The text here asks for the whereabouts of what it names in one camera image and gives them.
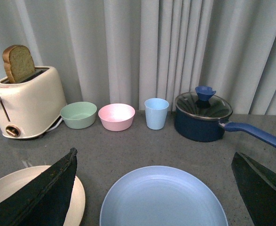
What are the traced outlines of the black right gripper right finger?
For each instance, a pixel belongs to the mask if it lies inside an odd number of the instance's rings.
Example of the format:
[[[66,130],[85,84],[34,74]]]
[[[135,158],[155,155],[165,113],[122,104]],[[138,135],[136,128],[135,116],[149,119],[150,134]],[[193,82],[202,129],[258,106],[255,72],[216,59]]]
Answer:
[[[276,173],[238,152],[231,168],[254,225],[276,226]]]

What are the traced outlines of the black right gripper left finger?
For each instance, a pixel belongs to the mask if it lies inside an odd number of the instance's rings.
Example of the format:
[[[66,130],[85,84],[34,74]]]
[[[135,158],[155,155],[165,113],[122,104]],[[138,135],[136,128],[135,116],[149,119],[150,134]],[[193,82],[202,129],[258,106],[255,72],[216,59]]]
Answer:
[[[0,203],[0,226],[62,226],[77,172],[77,149]]]

